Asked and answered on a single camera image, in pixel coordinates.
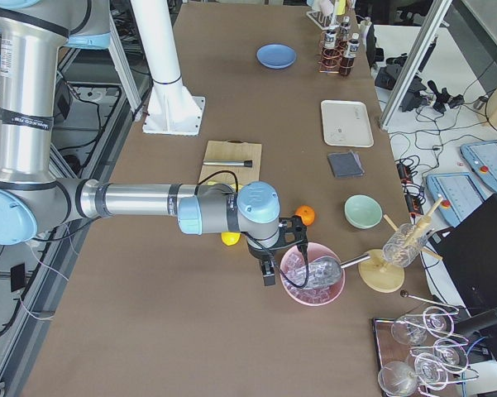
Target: computer monitor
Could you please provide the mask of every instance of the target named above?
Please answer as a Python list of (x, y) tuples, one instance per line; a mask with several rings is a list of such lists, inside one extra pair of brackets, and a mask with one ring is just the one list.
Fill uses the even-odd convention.
[[(497, 194), (439, 242), (431, 239), (471, 315), (497, 307)], [(481, 330), (497, 361), (497, 325)]]

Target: brown bottle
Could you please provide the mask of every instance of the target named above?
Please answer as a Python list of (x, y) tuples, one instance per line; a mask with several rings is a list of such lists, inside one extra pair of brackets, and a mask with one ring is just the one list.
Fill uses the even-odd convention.
[(340, 69), (338, 70), (338, 73), (340, 73), (341, 76), (348, 76), (351, 72), (351, 68), (355, 63), (358, 46), (358, 33), (353, 33), (353, 36), (347, 42), (346, 51), (344, 52), (342, 60), (340, 61)]

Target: green bowl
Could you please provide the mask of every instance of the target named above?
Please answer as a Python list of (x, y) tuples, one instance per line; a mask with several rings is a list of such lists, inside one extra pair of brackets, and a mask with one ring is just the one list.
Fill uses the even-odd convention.
[(344, 206), (347, 221), (359, 229), (369, 229), (379, 224), (382, 208), (371, 197), (363, 194), (351, 196)]

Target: white desk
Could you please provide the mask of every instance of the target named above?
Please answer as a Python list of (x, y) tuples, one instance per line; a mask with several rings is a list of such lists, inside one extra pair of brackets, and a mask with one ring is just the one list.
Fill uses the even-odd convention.
[[(417, 37), (419, 27), (414, 26), (375, 26), (375, 35), (377, 37), (377, 46), (384, 49), (385, 58), (397, 57), (404, 52), (409, 53), (412, 44)], [(467, 86), (476, 80), (476, 76), (467, 64), (463, 54), (460, 52), (456, 42), (446, 28), (438, 30), (437, 46), (430, 57), (424, 71), (421, 75), (423, 84), (427, 85), (427, 81), (433, 80), (437, 88), (441, 91), (446, 87), (450, 95), (458, 95), (463, 93), (466, 103), (471, 103), (476, 100), (480, 95), (485, 93), (479, 82), (472, 84), (466, 91)], [(380, 101), (380, 106), (383, 107), (388, 100), (390, 91), (377, 88), (377, 96)], [(437, 152), (430, 150), (420, 150), (415, 146), (415, 135), (403, 135), (396, 132), (415, 132), (420, 129), (435, 129), (436, 126), (433, 122), (428, 121), (426, 117), (435, 119), (441, 116), (440, 113), (432, 109), (432, 107), (425, 107), (421, 109), (421, 117), (419, 122), (416, 119), (417, 113), (415, 110), (412, 112), (402, 112), (400, 109), (392, 118), (389, 125), (389, 133), (392, 134), (391, 146), (394, 158), (397, 160), (400, 157), (407, 157), (409, 155), (418, 155), (421, 158), (422, 164), (430, 166), (436, 165), (435, 154)], [(467, 127), (462, 129), (453, 129), (441, 132), (443, 142), (450, 141), (465, 134), (471, 134), (479, 137), (481, 140), (495, 140), (497, 139), (497, 132), (491, 127), (483, 126), (482, 124), (474, 125), (481, 122), (478, 115), (470, 109), (461, 107), (458, 109), (451, 109), (445, 112), (444, 117), (437, 119), (439, 128), (447, 128), (453, 125), (458, 127)], [(438, 136), (429, 135), (426, 133), (418, 133), (418, 146), (421, 148), (432, 148), (433, 145), (441, 145)], [(439, 166), (431, 171), (431, 173), (444, 173), (444, 172), (471, 172), (471, 169), (465, 160), (461, 157), (459, 147), (463, 143), (478, 141), (472, 136), (466, 136), (459, 141), (447, 143), (444, 150), (439, 156)], [(417, 184), (422, 183), (422, 173), (427, 171), (427, 166), (420, 166), (418, 168), (419, 174), (414, 178)], [(483, 190), (490, 195), (491, 192), (482, 185)], [(431, 199), (427, 194), (427, 203), (424, 205), (423, 210), (426, 211), (430, 207)], [(448, 225), (445, 223), (441, 215), (435, 214), (432, 220), (432, 227), (436, 230), (441, 230)], [(436, 261), (427, 255), (424, 255), (426, 265), (432, 265)], [(430, 271), (430, 276), (449, 304), (464, 305), (460, 295), (457, 293), (454, 284), (447, 272), (447, 269), (440, 263), (434, 266)], [(430, 290), (436, 294), (437, 290), (428, 278), (428, 286)], [(497, 363), (496, 361), (487, 361), (473, 366), (480, 372), (480, 379), (475, 382), (467, 384), (467, 393), (473, 395), (476, 393), (489, 392), (497, 390)]]

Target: tabletop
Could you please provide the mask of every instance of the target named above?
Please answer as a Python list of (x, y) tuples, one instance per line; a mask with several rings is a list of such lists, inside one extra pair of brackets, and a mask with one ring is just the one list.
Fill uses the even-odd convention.
[[(276, 188), (281, 215), (315, 208), (311, 242), (342, 260), (382, 247), (387, 224), (359, 230), (343, 213), (348, 197), (368, 194), (396, 223), (409, 219), (366, 55), (347, 78), (319, 73), (320, 30), (307, 10), (184, 4), (174, 34), (184, 84), (206, 97), (201, 131), (152, 136), (135, 123), (111, 182), (194, 184), (208, 141), (260, 143), (260, 179)], [(298, 59), (265, 68), (256, 52), (269, 43)], [(375, 144), (353, 148), (360, 178), (332, 175), (327, 154), (349, 148), (323, 142), (325, 99), (367, 107)], [(404, 288), (428, 295), (419, 263)], [(245, 242), (186, 236), (174, 218), (110, 218), (90, 229), (22, 395), (379, 395), (370, 320), (413, 306), (367, 287), (357, 268), (335, 302), (303, 306), (279, 281), (263, 286)]]

